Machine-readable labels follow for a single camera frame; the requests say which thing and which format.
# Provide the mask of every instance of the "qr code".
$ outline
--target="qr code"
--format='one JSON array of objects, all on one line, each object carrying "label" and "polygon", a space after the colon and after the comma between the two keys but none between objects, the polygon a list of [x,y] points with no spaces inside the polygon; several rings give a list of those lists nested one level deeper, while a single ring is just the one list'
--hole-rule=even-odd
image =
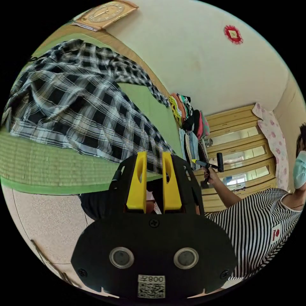
[{"label": "qr code", "polygon": [[158,299],[165,297],[165,283],[138,283],[138,297]]}]

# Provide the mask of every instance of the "screw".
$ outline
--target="screw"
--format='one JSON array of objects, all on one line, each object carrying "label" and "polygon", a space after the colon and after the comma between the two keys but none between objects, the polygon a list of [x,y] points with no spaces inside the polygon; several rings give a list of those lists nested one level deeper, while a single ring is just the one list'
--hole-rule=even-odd
[{"label": "screw", "polygon": [[156,220],[156,219],[152,219],[152,220],[150,220],[149,225],[150,225],[150,227],[156,228],[156,227],[159,226],[159,221]]},{"label": "screw", "polygon": [[228,278],[229,277],[229,271],[228,270],[224,270],[221,275],[220,275],[220,278],[223,280],[225,278]]},{"label": "screw", "polygon": [[84,269],[79,269],[78,273],[81,277],[87,277],[87,272]]}]

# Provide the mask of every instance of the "striped shirt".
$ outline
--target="striped shirt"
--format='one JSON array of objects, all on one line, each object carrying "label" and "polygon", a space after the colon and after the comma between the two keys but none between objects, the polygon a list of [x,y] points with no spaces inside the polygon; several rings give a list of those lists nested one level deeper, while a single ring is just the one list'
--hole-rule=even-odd
[{"label": "striped shirt", "polygon": [[206,213],[229,235],[238,265],[229,280],[246,279],[265,267],[283,247],[301,211],[282,203],[289,193],[269,188],[220,212]]}]

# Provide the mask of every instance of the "label sticker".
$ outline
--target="label sticker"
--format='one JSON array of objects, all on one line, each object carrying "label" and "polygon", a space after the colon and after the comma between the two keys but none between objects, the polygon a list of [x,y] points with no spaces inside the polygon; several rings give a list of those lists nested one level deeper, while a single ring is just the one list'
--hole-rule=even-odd
[{"label": "label sticker", "polygon": [[161,275],[138,275],[138,297],[165,298],[166,281]]},{"label": "label sticker", "polygon": [[271,243],[279,241],[280,236],[281,236],[281,225],[279,224],[272,228]]}]

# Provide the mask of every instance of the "clock face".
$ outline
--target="clock face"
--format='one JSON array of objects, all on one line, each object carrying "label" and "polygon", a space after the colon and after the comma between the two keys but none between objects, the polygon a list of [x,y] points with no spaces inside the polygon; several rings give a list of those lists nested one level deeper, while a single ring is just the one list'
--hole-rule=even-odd
[{"label": "clock face", "polygon": [[119,3],[108,3],[99,6],[88,16],[91,22],[103,22],[115,18],[124,10],[124,6]]}]

